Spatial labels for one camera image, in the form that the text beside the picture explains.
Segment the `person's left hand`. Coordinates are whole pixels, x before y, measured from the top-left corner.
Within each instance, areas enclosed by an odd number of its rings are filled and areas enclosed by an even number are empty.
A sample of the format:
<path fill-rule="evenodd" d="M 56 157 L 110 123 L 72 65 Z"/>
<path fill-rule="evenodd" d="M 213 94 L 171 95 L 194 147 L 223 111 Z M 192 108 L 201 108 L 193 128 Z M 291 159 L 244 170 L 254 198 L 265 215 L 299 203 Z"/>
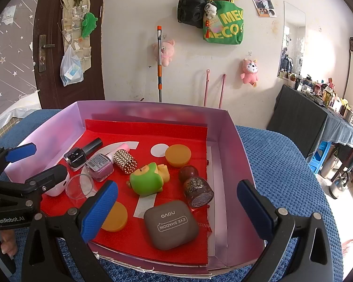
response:
<path fill-rule="evenodd" d="M 0 231 L 2 236 L 1 250 L 3 254 L 9 257 L 16 255 L 18 246 L 16 244 L 16 236 L 13 230 Z"/>

